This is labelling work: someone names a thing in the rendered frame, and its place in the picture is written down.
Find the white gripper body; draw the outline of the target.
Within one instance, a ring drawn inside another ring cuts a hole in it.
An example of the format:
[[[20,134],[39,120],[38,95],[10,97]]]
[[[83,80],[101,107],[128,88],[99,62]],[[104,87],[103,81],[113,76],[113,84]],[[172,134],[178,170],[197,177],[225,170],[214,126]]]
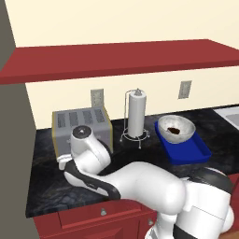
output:
[[[57,163],[59,164],[59,169],[63,170],[66,166],[66,164],[73,160],[73,157],[71,154],[63,154],[57,158]]]

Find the grey wall outlet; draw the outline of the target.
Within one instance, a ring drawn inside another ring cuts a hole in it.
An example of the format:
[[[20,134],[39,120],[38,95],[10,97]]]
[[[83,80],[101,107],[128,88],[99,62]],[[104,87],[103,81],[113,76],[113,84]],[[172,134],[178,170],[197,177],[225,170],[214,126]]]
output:
[[[91,106],[103,106],[104,105],[104,90],[91,90]]]
[[[186,99],[190,96],[190,87],[191,87],[191,80],[182,81],[180,83],[178,98],[179,99]]]

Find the white paper towel roll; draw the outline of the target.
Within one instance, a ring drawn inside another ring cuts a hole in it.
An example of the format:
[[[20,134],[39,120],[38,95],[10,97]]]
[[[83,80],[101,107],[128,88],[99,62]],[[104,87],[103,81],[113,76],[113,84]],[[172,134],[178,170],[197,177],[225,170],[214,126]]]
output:
[[[139,89],[129,94],[128,135],[132,138],[143,134],[146,100],[146,94]]]

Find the red wall shelf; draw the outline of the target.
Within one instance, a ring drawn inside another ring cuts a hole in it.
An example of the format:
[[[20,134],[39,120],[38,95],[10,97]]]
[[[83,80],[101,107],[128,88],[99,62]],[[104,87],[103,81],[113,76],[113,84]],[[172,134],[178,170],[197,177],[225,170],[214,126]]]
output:
[[[209,39],[16,48],[0,85],[239,66],[239,49]]]

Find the red drawer front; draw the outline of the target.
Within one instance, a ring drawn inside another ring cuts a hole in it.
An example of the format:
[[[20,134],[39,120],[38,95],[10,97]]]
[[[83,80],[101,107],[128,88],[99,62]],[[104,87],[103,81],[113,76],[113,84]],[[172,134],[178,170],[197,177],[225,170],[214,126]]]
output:
[[[101,216],[101,208],[106,210],[106,216]],[[59,212],[59,219],[63,229],[71,229],[86,225],[114,222],[128,216],[134,216],[141,211],[141,205],[134,201],[107,201],[61,211]]]

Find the grey four-slot toaster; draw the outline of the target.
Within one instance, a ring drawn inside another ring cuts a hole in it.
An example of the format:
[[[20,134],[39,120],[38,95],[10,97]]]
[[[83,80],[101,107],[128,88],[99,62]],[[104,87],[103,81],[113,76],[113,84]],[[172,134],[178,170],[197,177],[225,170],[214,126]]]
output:
[[[97,106],[52,113],[51,135],[57,157],[71,152],[70,135],[79,125],[89,126],[96,138],[113,152],[113,128],[110,118],[103,106]]]

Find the tall grey cabinet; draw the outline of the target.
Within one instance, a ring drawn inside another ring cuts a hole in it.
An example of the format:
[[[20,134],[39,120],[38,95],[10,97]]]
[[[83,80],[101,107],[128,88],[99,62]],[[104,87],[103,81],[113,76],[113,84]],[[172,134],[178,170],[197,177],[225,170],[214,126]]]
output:
[[[25,216],[34,141],[26,87],[0,82],[0,239],[39,239]]]

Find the grey metal bowl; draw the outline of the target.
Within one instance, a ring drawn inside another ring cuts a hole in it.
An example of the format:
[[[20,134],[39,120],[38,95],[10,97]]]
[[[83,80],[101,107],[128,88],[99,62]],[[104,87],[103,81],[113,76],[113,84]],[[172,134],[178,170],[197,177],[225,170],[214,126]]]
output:
[[[160,117],[157,126],[162,137],[172,144],[186,142],[196,131],[196,127],[192,121],[178,115],[165,115]],[[167,131],[168,127],[177,128],[180,130],[180,133],[172,134]]]

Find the blue tray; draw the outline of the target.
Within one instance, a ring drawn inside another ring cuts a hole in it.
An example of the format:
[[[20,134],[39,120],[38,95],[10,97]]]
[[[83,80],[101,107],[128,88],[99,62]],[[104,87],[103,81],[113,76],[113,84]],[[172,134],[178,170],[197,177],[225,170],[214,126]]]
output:
[[[207,162],[212,156],[210,149],[207,147],[202,138],[197,134],[186,142],[173,144],[167,142],[161,135],[158,122],[154,123],[155,132],[158,136],[162,148],[171,164],[194,164]]]

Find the white sink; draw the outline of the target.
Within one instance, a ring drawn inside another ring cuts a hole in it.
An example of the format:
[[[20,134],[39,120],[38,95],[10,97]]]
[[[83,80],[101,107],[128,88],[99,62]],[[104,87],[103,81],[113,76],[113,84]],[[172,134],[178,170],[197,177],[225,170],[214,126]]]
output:
[[[239,131],[239,106],[215,109],[215,112]]]

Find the red cabinet run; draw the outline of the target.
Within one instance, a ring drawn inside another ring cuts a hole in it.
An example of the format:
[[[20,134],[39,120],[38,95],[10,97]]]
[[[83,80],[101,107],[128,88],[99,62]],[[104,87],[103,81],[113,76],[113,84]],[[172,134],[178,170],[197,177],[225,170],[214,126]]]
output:
[[[229,239],[239,239],[239,173],[229,175],[234,184],[232,190],[231,206],[234,213],[234,223],[229,230]]]

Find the red cabinet door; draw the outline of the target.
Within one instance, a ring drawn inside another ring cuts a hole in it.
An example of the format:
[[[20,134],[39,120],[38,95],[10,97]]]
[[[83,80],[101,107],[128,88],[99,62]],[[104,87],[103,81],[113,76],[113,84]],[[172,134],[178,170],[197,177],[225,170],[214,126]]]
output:
[[[86,230],[68,233],[63,239],[137,239],[137,231],[127,227],[118,227],[105,231]]]
[[[143,214],[139,219],[139,225],[138,225],[138,236],[137,239],[145,239],[145,236],[148,232],[148,230],[154,225],[149,226],[148,220],[152,219],[154,224],[157,220],[157,213],[156,212],[146,212]]]

